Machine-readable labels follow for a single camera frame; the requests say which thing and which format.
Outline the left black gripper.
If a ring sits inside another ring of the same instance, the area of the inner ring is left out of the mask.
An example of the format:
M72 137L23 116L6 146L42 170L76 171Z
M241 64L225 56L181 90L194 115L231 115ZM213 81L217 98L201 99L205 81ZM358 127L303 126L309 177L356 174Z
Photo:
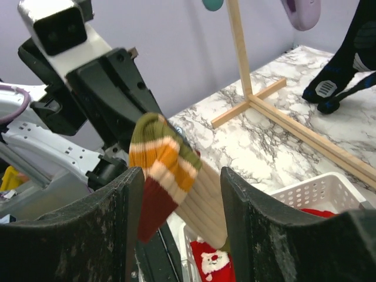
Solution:
M162 111L129 52L85 29L84 43L55 56L32 38L19 47L21 61L46 85L32 109L54 133L73 136L89 121L105 148L128 152L138 118Z

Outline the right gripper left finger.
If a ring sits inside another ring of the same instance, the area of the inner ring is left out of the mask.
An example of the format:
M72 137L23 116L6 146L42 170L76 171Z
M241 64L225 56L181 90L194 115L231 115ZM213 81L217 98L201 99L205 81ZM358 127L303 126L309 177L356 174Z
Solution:
M133 167L36 220L1 226L2 281L130 281L144 175Z

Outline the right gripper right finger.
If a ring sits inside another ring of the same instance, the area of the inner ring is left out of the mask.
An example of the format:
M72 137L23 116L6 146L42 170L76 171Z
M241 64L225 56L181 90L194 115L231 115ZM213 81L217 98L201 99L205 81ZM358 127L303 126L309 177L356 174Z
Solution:
M375 210L324 219L265 194L229 167L220 184L237 281L375 280Z

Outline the striped argyle sock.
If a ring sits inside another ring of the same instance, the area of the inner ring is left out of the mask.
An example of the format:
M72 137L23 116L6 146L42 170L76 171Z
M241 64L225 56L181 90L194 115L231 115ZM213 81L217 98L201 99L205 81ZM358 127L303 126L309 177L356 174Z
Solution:
M147 113L137 121L129 164L141 167L145 177L140 241L148 242L176 213L212 248L230 250L220 175L161 114Z

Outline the white oval clip hanger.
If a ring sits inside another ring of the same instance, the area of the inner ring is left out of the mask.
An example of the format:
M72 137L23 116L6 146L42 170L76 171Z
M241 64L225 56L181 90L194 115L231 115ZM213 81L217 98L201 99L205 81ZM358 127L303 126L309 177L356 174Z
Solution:
M235 15L230 15L241 22L238 1L202 0L204 7L211 12L218 11L224 3L229 3L229 10L235 9ZM292 27L297 31L307 31L315 27L321 15L319 0L280 0Z

